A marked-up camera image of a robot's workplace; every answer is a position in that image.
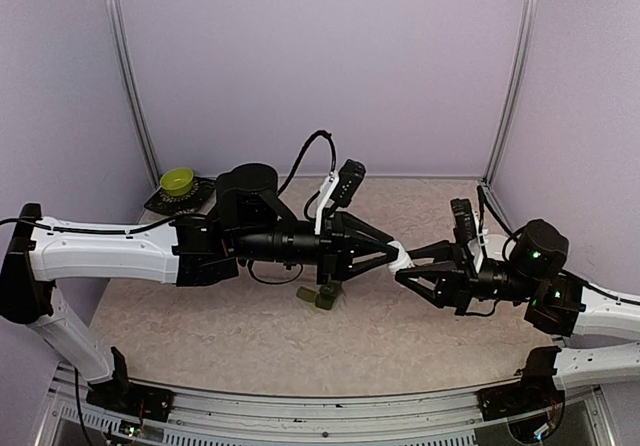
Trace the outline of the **small white pill bottle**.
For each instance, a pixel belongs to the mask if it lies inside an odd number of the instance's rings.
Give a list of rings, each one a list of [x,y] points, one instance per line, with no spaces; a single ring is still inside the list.
[[[410,257],[410,255],[404,250],[399,249],[397,257],[394,261],[391,261],[387,264],[389,271],[395,275],[398,271],[413,268],[414,263]]]

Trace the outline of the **white bottle cap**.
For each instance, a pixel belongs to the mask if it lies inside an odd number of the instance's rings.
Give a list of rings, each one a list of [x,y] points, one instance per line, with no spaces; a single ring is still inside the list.
[[[406,251],[405,251],[403,245],[399,241],[392,240],[392,241],[388,242],[387,245],[390,248],[395,250],[395,252],[394,252],[395,258],[393,259],[393,262],[398,262],[398,261],[400,261],[401,259],[403,259],[405,257]]]

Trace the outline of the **green pill organizer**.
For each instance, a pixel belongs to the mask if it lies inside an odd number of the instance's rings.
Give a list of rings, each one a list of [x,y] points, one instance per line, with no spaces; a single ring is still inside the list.
[[[296,291],[296,297],[313,304],[316,308],[329,311],[333,308],[341,292],[342,284],[340,282],[330,282],[321,285],[318,290],[301,286]]]

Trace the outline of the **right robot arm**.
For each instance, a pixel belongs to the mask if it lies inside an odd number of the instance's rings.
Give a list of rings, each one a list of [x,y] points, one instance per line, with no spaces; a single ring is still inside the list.
[[[615,346],[588,349],[538,347],[530,351],[511,392],[523,410],[535,408],[551,386],[636,381],[639,378],[639,299],[598,287],[565,270],[569,241],[542,219],[509,236],[456,231],[441,241],[403,252],[395,279],[438,308],[470,315],[473,300],[526,308],[524,318],[552,336],[600,335]]]

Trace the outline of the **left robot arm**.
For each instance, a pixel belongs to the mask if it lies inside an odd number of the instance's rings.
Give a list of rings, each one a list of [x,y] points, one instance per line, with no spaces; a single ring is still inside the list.
[[[287,182],[263,163],[220,175],[205,213],[182,213],[144,226],[67,223],[36,203],[12,219],[1,265],[1,314],[35,329],[88,383],[121,411],[140,400],[124,356],[101,344],[57,290],[60,279],[130,278],[179,287],[234,278],[257,261],[312,265],[322,286],[380,266],[410,265],[390,235],[347,212],[365,174],[356,161],[332,165],[314,196],[316,214],[301,220],[283,202]]]

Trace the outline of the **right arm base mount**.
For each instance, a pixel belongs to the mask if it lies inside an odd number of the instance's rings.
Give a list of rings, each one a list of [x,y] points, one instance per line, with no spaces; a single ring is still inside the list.
[[[566,397],[553,384],[519,382],[483,388],[476,395],[485,422],[540,411],[563,403]]]

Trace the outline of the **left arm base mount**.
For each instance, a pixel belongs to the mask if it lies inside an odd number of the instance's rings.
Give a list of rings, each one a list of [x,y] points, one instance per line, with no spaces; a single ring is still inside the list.
[[[173,405],[171,390],[128,383],[125,386],[107,382],[90,384],[86,401],[105,410],[166,423]]]

